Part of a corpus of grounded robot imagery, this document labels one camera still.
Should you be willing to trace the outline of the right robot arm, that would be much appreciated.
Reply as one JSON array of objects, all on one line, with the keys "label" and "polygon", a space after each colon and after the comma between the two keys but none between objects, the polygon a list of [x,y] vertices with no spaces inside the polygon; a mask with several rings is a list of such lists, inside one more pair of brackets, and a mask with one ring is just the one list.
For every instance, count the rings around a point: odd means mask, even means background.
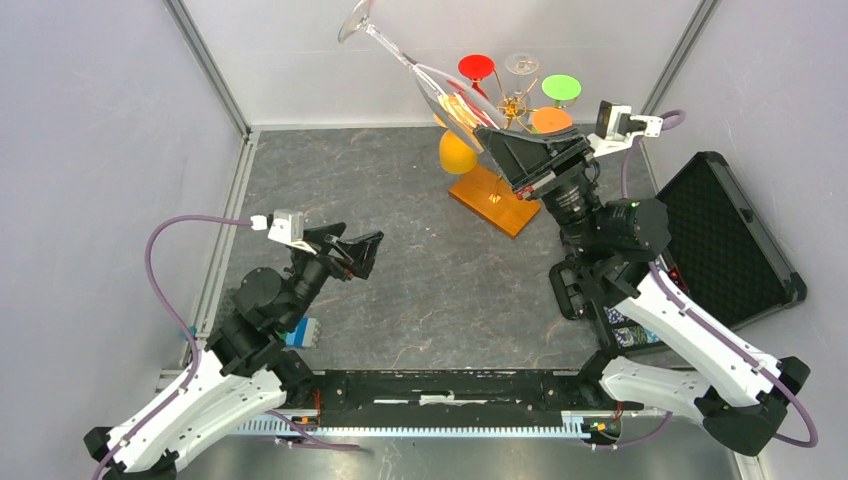
[{"label": "right robot arm", "polygon": [[671,239],[660,200],[602,202],[597,195],[598,158],[629,149],[634,134],[609,140],[572,127],[542,135],[486,126],[473,134],[514,194],[542,202],[558,225],[566,255],[551,281],[562,313],[595,318],[616,310],[690,365],[685,372],[597,353],[577,382],[585,405],[602,408],[614,399],[684,416],[746,456],[780,438],[787,413],[802,407],[797,395],[809,367],[739,338],[658,268]]}]

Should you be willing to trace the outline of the orange wine glass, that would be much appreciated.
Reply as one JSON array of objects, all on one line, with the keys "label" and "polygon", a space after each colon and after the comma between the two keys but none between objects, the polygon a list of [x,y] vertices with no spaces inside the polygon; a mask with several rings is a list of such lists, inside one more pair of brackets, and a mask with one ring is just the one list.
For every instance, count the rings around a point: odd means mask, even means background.
[{"label": "orange wine glass", "polygon": [[573,120],[566,111],[551,106],[535,110],[530,121],[533,131],[539,134],[554,133],[573,126]]}]

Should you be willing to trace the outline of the yellow wine glass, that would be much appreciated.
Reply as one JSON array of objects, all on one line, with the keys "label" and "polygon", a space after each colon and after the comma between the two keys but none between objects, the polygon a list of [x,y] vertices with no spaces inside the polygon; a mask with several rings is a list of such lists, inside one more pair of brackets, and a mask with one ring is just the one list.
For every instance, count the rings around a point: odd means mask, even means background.
[{"label": "yellow wine glass", "polygon": [[468,147],[436,115],[436,123],[445,129],[438,146],[439,161],[442,169],[452,175],[464,175],[478,164],[478,154]]}]

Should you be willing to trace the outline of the clear champagne flute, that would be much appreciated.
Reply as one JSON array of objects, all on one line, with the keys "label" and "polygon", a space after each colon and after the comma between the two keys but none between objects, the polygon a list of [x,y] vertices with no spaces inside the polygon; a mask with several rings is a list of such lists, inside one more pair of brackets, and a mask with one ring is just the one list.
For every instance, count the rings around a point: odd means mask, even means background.
[{"label": "clear champagne flute", "polygon": [[475,140],[474,132],[479,128],[507,128],[506,117],[469,83],[413,59],[384,35],[370,19],[373,4],[355,4],[339,29],[339,43],[359,32],[370,36],[411,73],[438,122],[457,136],[464,134]]}]

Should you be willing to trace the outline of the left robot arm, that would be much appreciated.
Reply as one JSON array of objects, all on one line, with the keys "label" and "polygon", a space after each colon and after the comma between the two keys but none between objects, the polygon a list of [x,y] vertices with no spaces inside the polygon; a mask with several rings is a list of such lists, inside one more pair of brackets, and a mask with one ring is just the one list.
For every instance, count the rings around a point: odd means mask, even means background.
[{"label": "left robot arm", "polygon": [[343,222],[307,228],[300,213],[254,215],[241,226],[284,245],[291,266],[257,268],[235,291],[235,311],[191,362],[138,413],[84,437],[96,479],[174,479],[202,452],[251,418],[285,403],[306,405],[314,375],[285,343],[330,278],[367,279],[384,234],[342,237]]}]

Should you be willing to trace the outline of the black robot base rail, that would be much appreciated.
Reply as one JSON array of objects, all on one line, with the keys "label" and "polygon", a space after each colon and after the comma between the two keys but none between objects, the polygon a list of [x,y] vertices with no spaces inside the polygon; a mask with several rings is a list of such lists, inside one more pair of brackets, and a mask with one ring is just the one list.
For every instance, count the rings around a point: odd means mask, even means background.
[{"label": "black robot base rail", "polygon": [[560,427],[565,412],[614,416],[623,408],[571,370],[326,370],[277,412],[322,428]]}]

